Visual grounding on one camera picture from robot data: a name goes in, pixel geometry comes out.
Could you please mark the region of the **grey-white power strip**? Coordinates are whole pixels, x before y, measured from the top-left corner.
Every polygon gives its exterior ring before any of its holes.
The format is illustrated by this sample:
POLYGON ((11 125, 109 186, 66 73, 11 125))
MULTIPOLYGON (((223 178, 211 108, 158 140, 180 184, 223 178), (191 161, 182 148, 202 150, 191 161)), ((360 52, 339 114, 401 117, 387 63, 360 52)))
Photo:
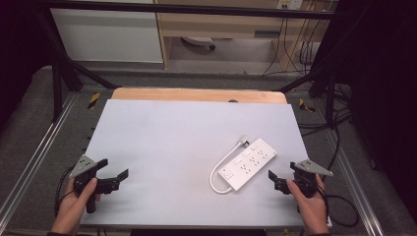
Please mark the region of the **grey-white power strip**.
POLYGON ((215 45, 210 37, 183 37, 183 40, 193 45, 206 47, 215 50, 215 45))

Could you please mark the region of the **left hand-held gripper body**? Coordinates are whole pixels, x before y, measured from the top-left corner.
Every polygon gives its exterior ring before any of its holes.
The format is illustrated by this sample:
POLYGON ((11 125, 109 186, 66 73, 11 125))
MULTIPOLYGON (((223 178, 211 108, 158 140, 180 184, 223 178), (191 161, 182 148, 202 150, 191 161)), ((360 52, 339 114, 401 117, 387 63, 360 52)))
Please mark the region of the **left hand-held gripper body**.
POLYGON ((97 163, 83 154, 75 164, 70 177, 74 179, 74 191, 80 194, 91 178, 94 178, 97 171, 97 163))

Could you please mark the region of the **white wall socket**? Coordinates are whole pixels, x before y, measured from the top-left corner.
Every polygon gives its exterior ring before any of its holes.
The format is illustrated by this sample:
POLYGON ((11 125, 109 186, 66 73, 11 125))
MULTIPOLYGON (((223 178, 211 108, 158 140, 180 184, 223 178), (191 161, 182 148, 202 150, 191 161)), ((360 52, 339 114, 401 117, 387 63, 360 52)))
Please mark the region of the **white wall socket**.
POLYGON ((278 0, 277 8, 282 10, 298 10, 301 8, 303 0, 278 0))

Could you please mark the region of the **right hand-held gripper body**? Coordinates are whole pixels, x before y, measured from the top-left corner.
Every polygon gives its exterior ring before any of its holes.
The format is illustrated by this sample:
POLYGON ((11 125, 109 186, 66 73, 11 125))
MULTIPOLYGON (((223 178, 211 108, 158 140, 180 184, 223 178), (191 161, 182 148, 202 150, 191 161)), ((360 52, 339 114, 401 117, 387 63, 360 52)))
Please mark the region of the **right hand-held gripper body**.
POLYGON ((320 166, 311 159, 295 162, 297 171, 294 172, 294 182, 306 198, 311 198, 317 193, 317 174, 332 176, 333 172, 320 166))

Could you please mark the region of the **black metal frame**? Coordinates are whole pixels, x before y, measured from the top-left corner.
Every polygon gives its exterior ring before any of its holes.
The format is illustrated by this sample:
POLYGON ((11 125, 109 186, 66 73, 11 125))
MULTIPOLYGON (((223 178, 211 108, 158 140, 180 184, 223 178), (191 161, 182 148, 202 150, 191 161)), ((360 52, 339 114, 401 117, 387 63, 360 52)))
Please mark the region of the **black metal frame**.
POLYGON ((60 78, 64 79, 70 90, 80 90, 83 85, 76 74, 87 76, 107 89, 118 89, 117 85, 111 84, 100 76, 89 71, 84 66, 75 62, 64 48, 59 39, 60 35, 54 31, 51 24, 45 19, 44 13, 50 8, 70 10, 93 10, 93 11, 114 11, 114 12, 141 12, 141 13, 163 13, 163 14, 188 14, 188 15, 218 15, 218 16, 239 16, 239 17, 264 17, 264 18, 286 18, 286 19, 310 19, 310 20, 345 20, 347 13, 325 13, 300 10, 267 10, 241 7, 219 7, 219 6, 196 6, 196 5, 172 5, 172 4, 147 4, 147 3, 123 3, 123 2, 102 2, 102 1, 74 1, 74 0, 34 0, 30 7, 50 43, 49 56, 52 59, 53 87, 54 87, 54 119, 57 119, 62 109, 60 78))

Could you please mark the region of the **light wooden desk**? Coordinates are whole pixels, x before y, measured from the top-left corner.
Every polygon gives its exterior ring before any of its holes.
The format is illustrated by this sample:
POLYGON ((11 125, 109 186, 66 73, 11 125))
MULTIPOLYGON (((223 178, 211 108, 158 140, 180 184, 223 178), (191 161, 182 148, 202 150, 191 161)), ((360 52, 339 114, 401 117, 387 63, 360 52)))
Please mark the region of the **light wooden desk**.
MULTIPOLYGON (((156 4, 242 7, 267 10, 277 8, 278 0, 153 0, 156 4)), ((303 0, 300 11, 328 13, 336 0, 303 0)), ((296 51, 303 41, 319 42, 328 21, 303 19, 274 19, 218 15, 163 14, 156 15, 160 36, 259 38, 270 39, 278 50, 277 59, 285 71, 295 68, 296 51)))

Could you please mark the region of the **person's right hand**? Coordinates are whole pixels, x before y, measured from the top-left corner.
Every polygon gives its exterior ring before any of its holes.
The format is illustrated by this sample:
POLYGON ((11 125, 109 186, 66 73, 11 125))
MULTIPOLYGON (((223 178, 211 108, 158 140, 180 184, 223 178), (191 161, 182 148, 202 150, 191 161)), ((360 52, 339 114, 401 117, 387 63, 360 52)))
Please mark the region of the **person's right hand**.
POLYGON ((288 189, 296 201, 304 223, 307 236, 329 236, 327 207, 320 194, 306 198, 299 187, 286 180, 288 189))

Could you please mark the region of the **white cabinet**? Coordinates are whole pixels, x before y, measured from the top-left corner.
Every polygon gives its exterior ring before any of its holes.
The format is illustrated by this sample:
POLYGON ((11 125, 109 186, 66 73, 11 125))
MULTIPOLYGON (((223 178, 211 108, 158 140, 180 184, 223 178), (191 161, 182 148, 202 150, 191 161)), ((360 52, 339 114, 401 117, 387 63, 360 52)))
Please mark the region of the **white cabinet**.
POLYGON ((64 9, 51 13, 74 60, 162 62, 155 14, 64 9))

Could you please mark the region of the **wooden table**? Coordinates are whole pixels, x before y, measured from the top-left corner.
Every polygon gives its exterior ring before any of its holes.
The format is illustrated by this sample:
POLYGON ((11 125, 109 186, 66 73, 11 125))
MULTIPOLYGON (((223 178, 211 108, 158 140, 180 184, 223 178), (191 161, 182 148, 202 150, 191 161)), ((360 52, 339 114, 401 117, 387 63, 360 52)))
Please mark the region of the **wooden table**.
POLYGON ((282 92, 246 89, 117 88, 112 99, 286 104, 282 92))

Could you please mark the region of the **yellow-black tape strip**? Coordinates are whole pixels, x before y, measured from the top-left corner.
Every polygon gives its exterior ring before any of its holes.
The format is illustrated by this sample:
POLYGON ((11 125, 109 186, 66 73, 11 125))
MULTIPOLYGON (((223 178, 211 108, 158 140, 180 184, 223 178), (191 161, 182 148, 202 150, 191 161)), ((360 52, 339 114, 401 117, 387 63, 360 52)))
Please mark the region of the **yellow-black tape strip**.
POLYGON ((309 112, 316 112, 316 109, 314 107, 309 107, 306 105, 303 98, 299 98, 299 108, 301 110, 307 110, 309 112))
POLYGON ((100 97, 100 92, 96 92, 95 94, 92 95, 89 101, 88 109, 94 109, 99 97, 100 97))

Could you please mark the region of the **white power strip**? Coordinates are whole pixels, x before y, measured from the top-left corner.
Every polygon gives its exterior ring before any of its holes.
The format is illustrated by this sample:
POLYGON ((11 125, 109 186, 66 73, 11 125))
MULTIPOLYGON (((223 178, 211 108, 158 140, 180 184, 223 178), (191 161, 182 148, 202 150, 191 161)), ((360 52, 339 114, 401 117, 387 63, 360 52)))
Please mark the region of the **white power strip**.
POLYGON ((238 191, 276 156, 277 151, 258 138, 222 167, 218 174, 234 191, 238 191))

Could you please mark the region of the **aluminium rail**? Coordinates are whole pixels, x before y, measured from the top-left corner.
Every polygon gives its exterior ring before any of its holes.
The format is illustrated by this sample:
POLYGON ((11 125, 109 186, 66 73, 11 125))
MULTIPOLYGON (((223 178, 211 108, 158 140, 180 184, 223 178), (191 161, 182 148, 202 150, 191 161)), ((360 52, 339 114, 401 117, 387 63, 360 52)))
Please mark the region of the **aluminium rail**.
POLYGON ((40 144, 37 146, 35 152, 30 158, 29 163, 26 165, 23 173, 8 195, 5 203, 0 207, 0 232, 4 231, 7 227, 10 219, 12 218, 16 208, 18 207, 21 199, 23 198, 30 182, 37 172, 41 162, 47 155, 51 145, 53 144, 56 136, 61 130, 68 114, 70 113, 75 100, 78 98, 77 92, 71 92, 66 98, 63 106, 62 113, 58 116, 57 120, 52 122, 47 132, 43 136, 40 144))
POLYGON ((338 137, 335 130, 327 131, 328 139, 335 150, 335 162, 339 166, 349 193, 358 210, 362 222, 369 236, 384 236, 384 230, 376 217, 371 204, 362 188, 362 185, 350 165, 347 155, 342 146, 338 144, 338 137))

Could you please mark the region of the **person's left hand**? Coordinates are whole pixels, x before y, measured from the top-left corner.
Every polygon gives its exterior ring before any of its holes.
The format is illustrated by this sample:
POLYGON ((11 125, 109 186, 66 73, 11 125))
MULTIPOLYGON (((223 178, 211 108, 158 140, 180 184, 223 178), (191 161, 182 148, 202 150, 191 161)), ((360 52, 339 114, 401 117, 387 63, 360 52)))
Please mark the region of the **person's left hand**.
POLYGON ((52 224, 51 233, 59 235, 76 236, 80 227, 81 218, 86 211, 86 204, 94 193, 97 185, 97 179, 92 178, 84 190, 76 195, 74 193, 74 180, 71 179, 65 191, 58 210, 58 214, 52 224))

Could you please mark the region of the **white table board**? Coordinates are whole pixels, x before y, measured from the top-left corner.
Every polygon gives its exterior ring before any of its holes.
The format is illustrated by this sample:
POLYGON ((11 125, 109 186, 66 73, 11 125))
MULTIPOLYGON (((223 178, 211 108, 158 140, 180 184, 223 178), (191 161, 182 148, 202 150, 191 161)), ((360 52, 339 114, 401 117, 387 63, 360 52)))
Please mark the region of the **white table board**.
POLYGON ((126 228, 278 228, 302 223, 290 196, 268 172, 289 178, 290 162, 306 159, 288 104, 110 99, 95 128, 88 157, 108 159, 100 178, 126 169, 118 191, 102 197, 88 226, 126 228), (238 141, 261 138, 277 156, 237 192, 213 167, 238 152, 238 141))

